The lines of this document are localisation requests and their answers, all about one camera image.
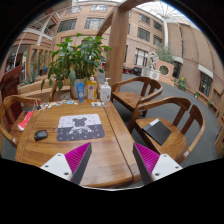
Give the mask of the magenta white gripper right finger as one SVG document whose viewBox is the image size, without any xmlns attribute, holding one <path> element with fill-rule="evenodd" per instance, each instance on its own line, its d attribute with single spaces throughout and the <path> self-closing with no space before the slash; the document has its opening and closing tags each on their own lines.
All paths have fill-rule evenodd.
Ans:
<svg viewBox="0 0 224 224">
<path fill-rule="evenodd" d="M 144 185 L 182 169 L 168 154 L 158 154 L 138 143 L 133 144 L 133 154 Z"/>
</svg>

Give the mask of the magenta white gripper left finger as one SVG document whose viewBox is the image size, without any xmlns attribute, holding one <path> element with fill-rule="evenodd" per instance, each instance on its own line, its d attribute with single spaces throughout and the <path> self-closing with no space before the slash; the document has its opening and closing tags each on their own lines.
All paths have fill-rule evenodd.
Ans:
<svg viewBox="0 0 224 224">
<path fill-rule="evenodd" d="M 88 142 L 66 154 L 55 154 L 41 169 L 79 185 L 91 153 L 91 143 Z"/>
</svg>

